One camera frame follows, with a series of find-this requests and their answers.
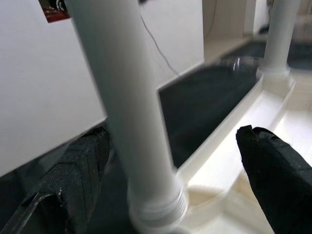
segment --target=white cylindrical post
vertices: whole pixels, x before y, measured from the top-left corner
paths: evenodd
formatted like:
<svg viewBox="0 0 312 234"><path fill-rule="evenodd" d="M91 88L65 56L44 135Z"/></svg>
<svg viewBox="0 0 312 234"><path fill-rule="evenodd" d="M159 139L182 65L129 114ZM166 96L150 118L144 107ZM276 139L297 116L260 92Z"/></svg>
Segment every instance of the white cylindrical post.
<svg viewBox="0 0 312 234"><path fill-rule="evenodd" d="M129 178L130 218L144 234L172 231L187 199L173 168L137 0L68 0Z"/></svg>
<svg viewBox="0 0 312 234"><path fill-rule="evenodd" d="M287 57L300 0L275 0L265 56L259 71L265 77L286 77Z"/></svg>

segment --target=white plastic base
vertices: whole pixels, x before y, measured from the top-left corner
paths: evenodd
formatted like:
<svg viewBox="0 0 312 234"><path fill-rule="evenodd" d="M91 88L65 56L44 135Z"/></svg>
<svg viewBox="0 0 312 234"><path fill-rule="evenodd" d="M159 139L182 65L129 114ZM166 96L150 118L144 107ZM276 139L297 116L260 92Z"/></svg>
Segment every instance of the white plastic base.
<svg viewBox="0 0 312 234"><path fill-rule="evenodd" d="M235 134L245 125L275 132L312 165L312 74L260 79L180 168L190 205L182 226L201 234L272 234L243 170Z"/></svg>

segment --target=red object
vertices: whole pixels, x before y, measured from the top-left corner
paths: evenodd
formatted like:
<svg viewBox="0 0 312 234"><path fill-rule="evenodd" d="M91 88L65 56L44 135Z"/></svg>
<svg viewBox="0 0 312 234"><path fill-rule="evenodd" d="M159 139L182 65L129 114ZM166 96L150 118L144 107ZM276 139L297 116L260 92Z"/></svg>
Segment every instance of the red object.
<svg viewBox="0 0 312 234"><path fill-rule="evenodd" d="M69 18L69 14L67 12L60 11L53 7L45 7L43 8L43 12L49 23Z"/></svg>

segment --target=black fabric cover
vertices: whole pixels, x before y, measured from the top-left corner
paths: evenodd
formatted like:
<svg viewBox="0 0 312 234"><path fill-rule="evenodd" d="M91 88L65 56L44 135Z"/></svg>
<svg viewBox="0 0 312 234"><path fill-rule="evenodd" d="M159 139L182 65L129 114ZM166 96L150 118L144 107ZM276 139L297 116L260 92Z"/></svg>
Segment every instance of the black fabric cover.
<svg viewBox="0 0 312 234"><path fill-rule="evenodd" d="M109 135L96 128L72 142L60 160L45 173L27 195L27 205L37 193L54 194L66 208L70 229L87 231L109 157Z"/></svg>
<svg viewBox="0 0 312 234"><path fill-rule="evenodd" d="M276 234L312 233L312 169L264 128L242 127L236 139L253 193Z"/></svg>

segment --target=dark floor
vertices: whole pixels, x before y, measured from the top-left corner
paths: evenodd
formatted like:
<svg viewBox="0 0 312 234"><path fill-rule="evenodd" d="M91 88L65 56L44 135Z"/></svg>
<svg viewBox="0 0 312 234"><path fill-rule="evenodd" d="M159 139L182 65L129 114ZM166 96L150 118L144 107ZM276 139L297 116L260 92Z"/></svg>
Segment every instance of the dark floor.
<svg viewBox="0 0 312 234"><path fill-rule="evenodd" d="M250 42L225 58L264 55L265 43ZM292 44L289 65L312 70L312 45ZM256 66L203 68L159 92L176 167L180 167L255 84ZM61 155L63 149L54 154ZM0 230L46 168L32 163L0 178ZM116 161L104 176L89 224L90 234L134 234L126 203L127 180Z"/></svg>

